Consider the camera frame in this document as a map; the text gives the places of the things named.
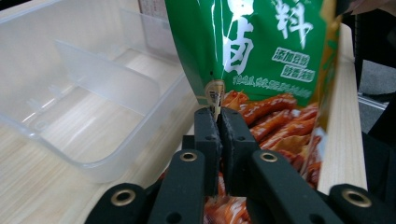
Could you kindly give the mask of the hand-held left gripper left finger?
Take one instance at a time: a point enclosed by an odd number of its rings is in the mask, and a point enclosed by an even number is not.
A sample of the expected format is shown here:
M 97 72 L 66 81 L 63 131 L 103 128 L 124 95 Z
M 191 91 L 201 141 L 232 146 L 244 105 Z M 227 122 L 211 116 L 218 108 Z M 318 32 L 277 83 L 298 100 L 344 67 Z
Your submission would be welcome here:
M 205 156 L 205 195 L 217 195 L 222 144 L 218 125 L 207 107 L 194 113 L 194 146 Z

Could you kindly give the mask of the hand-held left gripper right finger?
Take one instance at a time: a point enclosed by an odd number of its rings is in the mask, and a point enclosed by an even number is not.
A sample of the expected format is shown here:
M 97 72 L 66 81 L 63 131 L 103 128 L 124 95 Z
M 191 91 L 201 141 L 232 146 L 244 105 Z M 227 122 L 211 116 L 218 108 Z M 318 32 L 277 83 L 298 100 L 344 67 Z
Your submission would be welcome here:
M 255 138 L 250 133 L 242 115 L 223 107 L 219 116 L 219 134 L 222 150 L 222 173 L 229 195 L 248 196 L 248 162 L 251 154 L 258 149 Z

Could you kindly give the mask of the green seasoning packet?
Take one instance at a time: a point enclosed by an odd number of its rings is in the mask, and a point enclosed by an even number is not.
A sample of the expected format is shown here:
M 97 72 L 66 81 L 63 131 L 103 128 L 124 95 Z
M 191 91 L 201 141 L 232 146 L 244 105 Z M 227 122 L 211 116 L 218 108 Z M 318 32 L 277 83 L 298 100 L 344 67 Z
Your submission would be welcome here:
M 335 0 L 165 0 L 184 73 L 219 129 L 223 107 L 239 112 L 258 149 L 248 196 L 218 194 L 218 223 L 343 224 L 317 192 L 338 53 Z

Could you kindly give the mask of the clear plastic storage box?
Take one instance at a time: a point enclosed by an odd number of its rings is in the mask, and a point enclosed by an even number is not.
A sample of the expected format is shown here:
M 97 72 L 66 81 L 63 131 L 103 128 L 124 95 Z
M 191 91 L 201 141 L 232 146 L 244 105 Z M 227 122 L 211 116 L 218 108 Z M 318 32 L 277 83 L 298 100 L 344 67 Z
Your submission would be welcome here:
M 88 179 L 175 148 L 197 101 L 167 20 L 138 0 L 31 0 L 0 11 L 0 122 Z

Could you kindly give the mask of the white printed box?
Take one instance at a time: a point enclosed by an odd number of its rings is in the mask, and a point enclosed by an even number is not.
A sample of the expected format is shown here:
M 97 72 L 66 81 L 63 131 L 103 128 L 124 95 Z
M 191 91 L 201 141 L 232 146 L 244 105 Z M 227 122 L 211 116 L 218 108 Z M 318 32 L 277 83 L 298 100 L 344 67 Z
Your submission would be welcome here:
M 157 19 L 168 20 L 164 0 L 138 0 L 138 5 L 142 14 Z

